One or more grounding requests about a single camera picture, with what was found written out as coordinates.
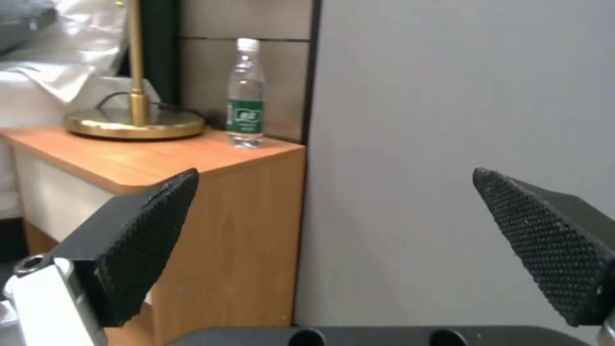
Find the dark floor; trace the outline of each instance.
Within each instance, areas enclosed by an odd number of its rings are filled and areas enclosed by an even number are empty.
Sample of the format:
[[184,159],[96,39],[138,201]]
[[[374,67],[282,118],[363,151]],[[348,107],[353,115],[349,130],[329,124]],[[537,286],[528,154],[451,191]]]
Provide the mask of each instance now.
[[4,300],[4,284],[13,275],[15,263],[28,255],[23,220],[0,220],[0,300]]

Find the green bottle label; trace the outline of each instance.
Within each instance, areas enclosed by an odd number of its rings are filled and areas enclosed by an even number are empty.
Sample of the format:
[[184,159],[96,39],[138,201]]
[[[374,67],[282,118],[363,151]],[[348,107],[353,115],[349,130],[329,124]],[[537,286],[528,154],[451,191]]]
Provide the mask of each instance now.
[[263,131],[263,101],[229,100],[226,130],[241,134]]

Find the white bottle cap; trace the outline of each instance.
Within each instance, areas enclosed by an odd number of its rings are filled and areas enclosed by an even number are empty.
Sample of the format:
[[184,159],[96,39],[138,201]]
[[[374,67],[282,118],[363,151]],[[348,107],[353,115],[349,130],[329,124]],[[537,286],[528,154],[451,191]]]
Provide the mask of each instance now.
[[243,52],[258,52],[260,50],[261,43],[257,39],[251,38],[239,38],[237,39],[237,49]]

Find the brass lamp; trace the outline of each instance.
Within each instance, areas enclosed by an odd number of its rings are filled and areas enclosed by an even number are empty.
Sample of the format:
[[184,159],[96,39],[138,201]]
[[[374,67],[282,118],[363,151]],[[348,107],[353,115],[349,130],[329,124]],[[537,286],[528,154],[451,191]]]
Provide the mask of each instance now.
[[[119,6],[124,1],[116,1]],[[180,111],[159,110],[150,114],[149,97],[143,90],[143,42],[140,0],[128,8],[132,90],[129,108],[82,110],[64,118],[66,130],[103,139],[156,140],[189,137],[204,128],[201,117]]]

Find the white drawer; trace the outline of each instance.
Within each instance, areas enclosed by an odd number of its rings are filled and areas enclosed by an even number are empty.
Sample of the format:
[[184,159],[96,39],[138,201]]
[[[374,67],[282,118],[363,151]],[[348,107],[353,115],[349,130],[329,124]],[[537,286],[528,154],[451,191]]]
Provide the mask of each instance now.
[[[14,148],[23,216],[61,242],[114,195]],[[145,302],[151,304],[148,293]]]

